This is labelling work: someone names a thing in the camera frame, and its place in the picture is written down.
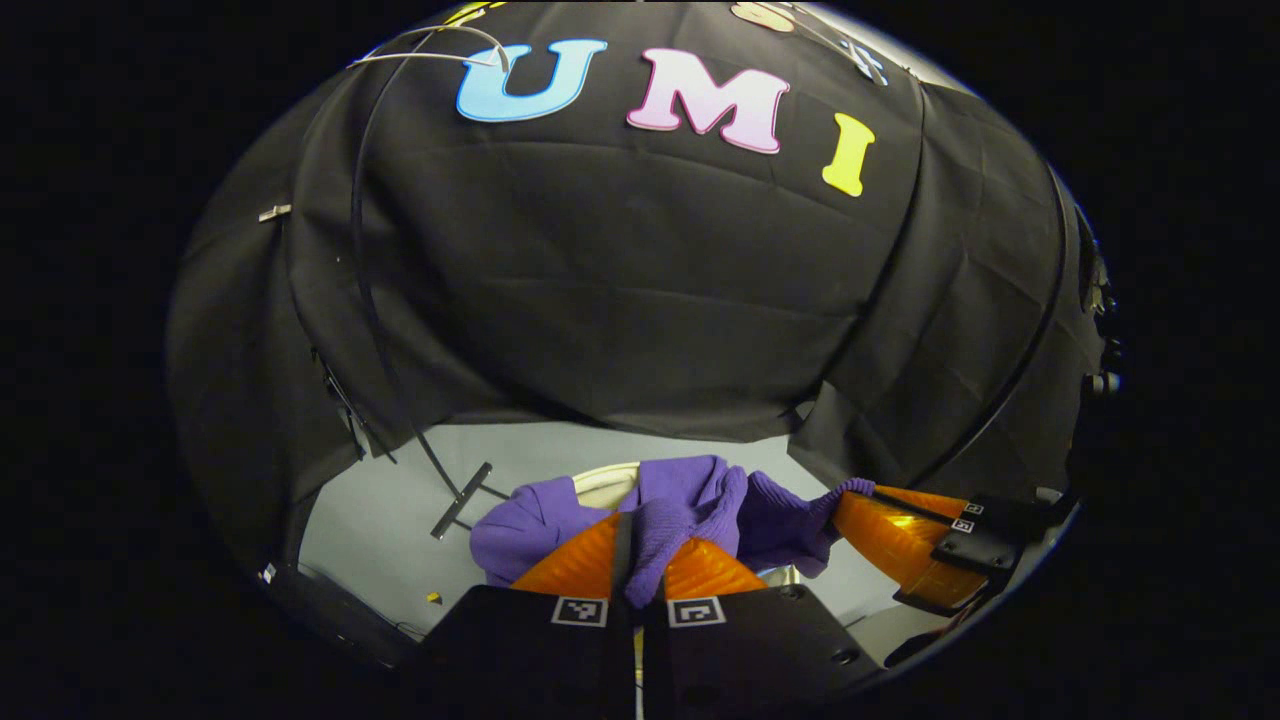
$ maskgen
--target metal clip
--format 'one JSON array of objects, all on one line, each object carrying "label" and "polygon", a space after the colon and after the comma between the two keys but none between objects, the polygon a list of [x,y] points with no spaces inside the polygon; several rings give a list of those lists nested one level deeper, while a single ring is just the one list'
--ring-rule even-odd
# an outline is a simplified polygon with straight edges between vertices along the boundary
[{"label": "metal clip", "polygon": [[293,211],[293,205],[271,205],[270,210],[257,214],[257,222],[265,223],[268,220],[274,220],[280,215],[288,215],[292,211]]}]

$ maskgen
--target white wire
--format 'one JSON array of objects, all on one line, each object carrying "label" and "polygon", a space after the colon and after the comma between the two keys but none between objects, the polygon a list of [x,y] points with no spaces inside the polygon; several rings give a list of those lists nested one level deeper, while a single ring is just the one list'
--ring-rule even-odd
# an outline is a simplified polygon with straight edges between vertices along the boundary
[{"label": "white wire", "polygon": [[474,27],[466,27],[466,26],[428,26],[428,27],[419,27],[419,28],[404,31],[404,32],[397,35],[396,37],[388,40],[387,42],[383,42],[378,47],[374,47],[364,58],[361,58],[361,59],[356,60],[355,63],[347,65],[347,68],[349,69],[349,68],[353,68],[353,67],[364,64],[364,63],[372,63],[375,60],[388,60],[388,59],[394,59],[394,58],[439,58],[439,59],[443,59],[443,60],[458,60],[458,61],[462,61],[462,63],[476,63],[479,65],[486,65],[486,67],[493,67],[495,64],[494,60],[493,60],[493,55],[489,56],[489,60],[472,60],[471,58],[462,58],[460,55],[442,55],[442,54],[438,54],[438,53],[394,53],[394,54],[389,54],[389,55],[378,55],[378,56],[374,56],[379,50],[381,50],[383,47],[390,45],[392,42],[396,42],[397,40],[399,40],[402,37],[406,37],[406,36],[410,36],[410,35],[421,35],[424,32],[436,32],[436,31],[442,31],[442,29],[460,29],[462,32],[470,32],[472,35],[479,35],[480,37],[488,40],[489,42],[493,44],[494,53],[497,53],[498,56],[502,60],[502,63],[500,63],[502,64],[502,72],[504,72],[504,73],[511,72],[511,58],[507,56],[507,49],[502,46],[502,42],[498,42],[498,38],[494,37],[494,36],[492,36],[492,35],[489,35],[488,32],[484,32],[481,29],[476,29]]}]

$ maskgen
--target purple towel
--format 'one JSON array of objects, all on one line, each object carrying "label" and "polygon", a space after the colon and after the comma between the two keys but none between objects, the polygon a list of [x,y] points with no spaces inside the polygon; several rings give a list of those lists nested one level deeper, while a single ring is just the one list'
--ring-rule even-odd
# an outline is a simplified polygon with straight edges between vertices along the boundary
[{"label": "purple towel", "polygon": [[[754,571],[795,565],[806,578],[827,568],[827,519],[845,492],[870,495],[870,480],[852,478],[804,501],[764,473],[746,474],[712,455],[640,464],[636,487],[618,510],[635,511],[635,566],[626,597],[643,607],[685,542],[705,538]],[[471,556],[492,585],[509,587],[530,568],[612,510],[582,507],[571,478],[522,486],[471,532]]]}]

